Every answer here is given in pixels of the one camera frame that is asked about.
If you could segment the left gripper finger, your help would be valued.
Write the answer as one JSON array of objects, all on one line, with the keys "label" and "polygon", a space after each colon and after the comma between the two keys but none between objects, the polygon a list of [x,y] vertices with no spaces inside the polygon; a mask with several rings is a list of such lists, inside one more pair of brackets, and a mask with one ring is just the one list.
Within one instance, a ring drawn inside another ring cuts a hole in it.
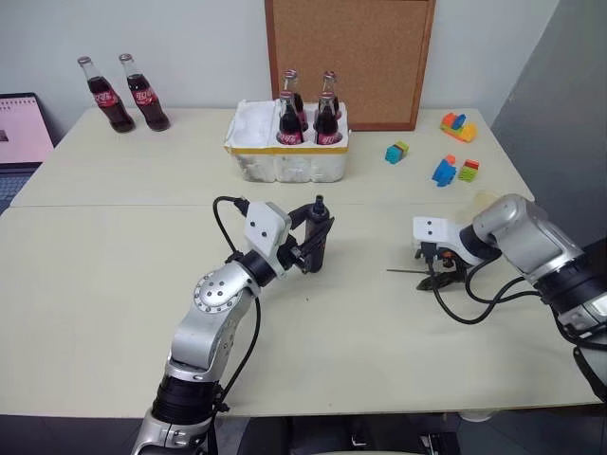
[{"label": "left gripper finger", "polygon": [[316,221],[312,204],[306,204],[292,210],[288,214],[288,217],[291,221],[289,228],[290,231],[294,231],[301,224],[304,224],[306,232],[313,231],[313,225],[316,223]]},{"label": "left gripper finger", "polygon": [[323,254],[326,237],[331,230],[335,218],[329,215],[297,215],[294,217],[294,227],[304,224],[304,241],[294,247],[295,254]]}]

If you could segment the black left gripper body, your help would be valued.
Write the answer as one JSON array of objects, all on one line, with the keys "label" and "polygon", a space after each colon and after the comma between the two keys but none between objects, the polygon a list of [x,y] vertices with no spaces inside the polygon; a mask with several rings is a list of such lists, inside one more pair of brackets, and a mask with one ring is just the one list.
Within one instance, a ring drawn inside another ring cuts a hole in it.
[{"label": "black left gripper body", "polygon": [[277,258],[285,271],[296,266],[304,274],[309,272],[307,244],[299,244],[295,237],[288,235],[285,242],[279,246]]}]

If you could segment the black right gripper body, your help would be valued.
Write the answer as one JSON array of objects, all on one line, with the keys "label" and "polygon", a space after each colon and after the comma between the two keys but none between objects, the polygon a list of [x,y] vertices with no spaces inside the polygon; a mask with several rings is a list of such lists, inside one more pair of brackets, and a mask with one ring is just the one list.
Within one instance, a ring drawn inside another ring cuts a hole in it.
[{"label": "black right gripper body", "polygon": [[439,262],[442,265],[442,272],[458,271],[467,273],[467,264],[454,251],[449,248],[439,246],[437,243],[422,242],[419,246],[417,246],[414,252],[414,258],[416,260],[422,260],[425,263],[425,244],[436,244],[438,253],[434,263]]}]

